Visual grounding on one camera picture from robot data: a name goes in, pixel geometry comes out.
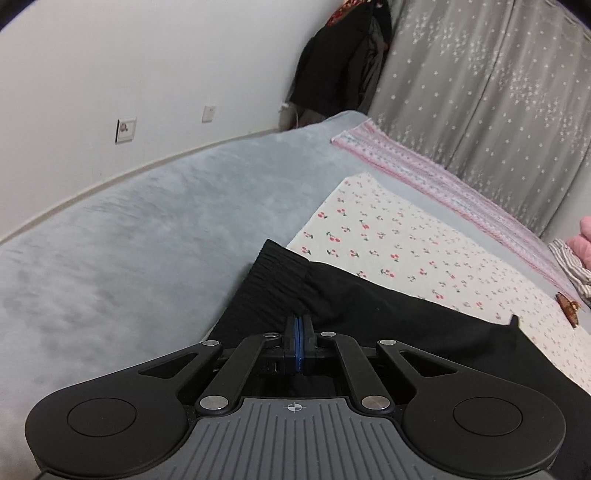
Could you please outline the cherry print white sheet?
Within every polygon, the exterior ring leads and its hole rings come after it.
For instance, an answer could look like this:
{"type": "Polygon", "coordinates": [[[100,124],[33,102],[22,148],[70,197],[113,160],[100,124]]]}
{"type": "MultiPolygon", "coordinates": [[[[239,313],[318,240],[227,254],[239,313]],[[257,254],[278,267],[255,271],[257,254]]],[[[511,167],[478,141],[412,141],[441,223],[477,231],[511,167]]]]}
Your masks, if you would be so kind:
{"type": "Polygon", "coordinates": [[[590,336],[558,302],[474,240],[364,173],[346,177],[287,246],[391,290],[496,324],[517,315],[568,378],[590,388],[590,336]]]}

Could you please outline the grey star curtain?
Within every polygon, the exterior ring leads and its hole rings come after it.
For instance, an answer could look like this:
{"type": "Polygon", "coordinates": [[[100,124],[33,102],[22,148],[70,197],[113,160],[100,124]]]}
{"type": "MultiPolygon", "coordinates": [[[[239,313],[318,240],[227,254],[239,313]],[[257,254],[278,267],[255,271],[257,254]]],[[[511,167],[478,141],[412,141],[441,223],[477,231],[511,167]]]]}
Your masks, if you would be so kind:
{"type": "Polygon", "coordinates": [[[590,161],[590,30],[556,1],[396,1],[370,117],[546,237],[590,161]]]}

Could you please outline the hanging dark clothes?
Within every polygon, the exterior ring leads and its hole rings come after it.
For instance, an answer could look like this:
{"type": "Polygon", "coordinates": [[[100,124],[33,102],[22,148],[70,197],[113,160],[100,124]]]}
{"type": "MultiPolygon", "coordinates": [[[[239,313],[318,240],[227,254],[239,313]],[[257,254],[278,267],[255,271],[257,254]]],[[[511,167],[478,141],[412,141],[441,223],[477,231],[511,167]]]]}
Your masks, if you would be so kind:
{"type": "Polygon", "coordinates": [[[343,2],[301,52],[288,101],[325,118],[368,113],[392,37],[388,1],[343,2]]]}

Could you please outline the white wall switch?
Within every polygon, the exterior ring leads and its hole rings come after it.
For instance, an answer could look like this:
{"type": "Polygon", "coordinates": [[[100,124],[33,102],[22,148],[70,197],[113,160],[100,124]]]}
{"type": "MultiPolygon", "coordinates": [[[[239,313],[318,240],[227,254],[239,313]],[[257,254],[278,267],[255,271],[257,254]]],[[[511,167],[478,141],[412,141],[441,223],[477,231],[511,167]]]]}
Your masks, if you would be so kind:
{"type": "Polygon", "coordinates": [[[201,122],[202,123],[211,123],[214,119],[216,112],[215,106],[205,106],[204,113],[202,113],[201,122]]]}

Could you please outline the grey bed cover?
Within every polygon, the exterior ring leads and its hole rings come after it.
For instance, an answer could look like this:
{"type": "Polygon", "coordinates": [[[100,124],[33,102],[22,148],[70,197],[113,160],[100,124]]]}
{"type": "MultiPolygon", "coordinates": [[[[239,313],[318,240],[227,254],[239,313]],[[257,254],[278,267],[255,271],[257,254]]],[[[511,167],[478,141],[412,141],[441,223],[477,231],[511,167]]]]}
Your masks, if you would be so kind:
{"type": "Polygon", "coordinates": [[[332,145],[344,113],[115,182],[1,248],[1,475],[30,479],[24,437],[53,391],[203,338],[266,240],[287,244],[369,165],[332,145]]]}

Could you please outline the black pants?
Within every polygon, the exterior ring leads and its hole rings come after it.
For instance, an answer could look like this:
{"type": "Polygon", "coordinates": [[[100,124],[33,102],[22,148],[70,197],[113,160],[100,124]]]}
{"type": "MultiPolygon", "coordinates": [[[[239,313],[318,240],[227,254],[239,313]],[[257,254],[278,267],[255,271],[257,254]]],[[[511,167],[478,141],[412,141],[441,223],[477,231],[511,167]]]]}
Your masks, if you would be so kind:
{"type": "Polygon", "coordinates": [[[307,313],[315,331],[335,331],[372,347],[394,339],[552,399],[566,437],[552,468],[557,479],[590,476],[590,396],[560,372],[517,321],[489,323],[389,290],[331,265],[311,262],[271,240],[211,331],[233,348],[245,337],[283,332],[287,318],[307,313]]]}

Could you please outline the striped folded cloth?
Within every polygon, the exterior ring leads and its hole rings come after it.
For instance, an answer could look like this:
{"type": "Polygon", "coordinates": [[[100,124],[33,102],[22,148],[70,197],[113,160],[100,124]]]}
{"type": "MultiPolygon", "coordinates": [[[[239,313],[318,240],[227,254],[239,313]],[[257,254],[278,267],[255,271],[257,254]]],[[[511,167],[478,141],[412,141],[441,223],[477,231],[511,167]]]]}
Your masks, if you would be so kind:
{"type": "Polygon", "coordinates": [[[553,240],[548,244],[548,248],[568,279],[574,285],[579,297],[589,306],[590,271],[563,240],[553,240]]]}

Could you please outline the brown hair claw clip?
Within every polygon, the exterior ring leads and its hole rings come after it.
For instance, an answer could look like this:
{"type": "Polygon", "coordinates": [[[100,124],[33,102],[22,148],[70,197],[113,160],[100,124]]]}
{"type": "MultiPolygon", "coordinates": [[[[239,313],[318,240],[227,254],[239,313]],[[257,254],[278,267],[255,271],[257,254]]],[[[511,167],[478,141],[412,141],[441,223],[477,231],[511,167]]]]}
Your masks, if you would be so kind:
{"type": "Polygon", "coordinates": [[[572,300],[566,295],[564,295],[563,293],[557,293],[555,295],[555,298],[572,328],[577,328],[579,326],[579,319],[577,314],[580,308],[579,304],[575,300],[572,300]]]}

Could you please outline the pink striped blanket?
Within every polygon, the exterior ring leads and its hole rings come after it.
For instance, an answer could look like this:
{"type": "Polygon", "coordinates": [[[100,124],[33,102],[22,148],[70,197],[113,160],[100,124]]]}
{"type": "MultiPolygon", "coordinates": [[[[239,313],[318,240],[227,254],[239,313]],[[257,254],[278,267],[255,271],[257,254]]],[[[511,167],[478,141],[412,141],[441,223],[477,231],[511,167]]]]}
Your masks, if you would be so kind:
{"type": "Polygon", "coordinates": [[[453,210],[517,255],[561,292],[578,294],[548,245],[443,167],[389,138],[373,120],[339,133],[332,138],[332,144],[453,210]]]}

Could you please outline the white wall socket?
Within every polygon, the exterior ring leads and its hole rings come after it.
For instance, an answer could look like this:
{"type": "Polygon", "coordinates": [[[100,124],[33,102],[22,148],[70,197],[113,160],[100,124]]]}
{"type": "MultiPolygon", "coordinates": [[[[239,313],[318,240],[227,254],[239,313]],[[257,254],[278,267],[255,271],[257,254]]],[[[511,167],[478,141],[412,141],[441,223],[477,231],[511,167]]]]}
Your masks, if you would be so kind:
{"type": "Polygon", "coordinates": [[[122,144],[131,142],[134,139],[136,123],[136,118],[118,119],[116,125],[115,143],[122,144]]]}

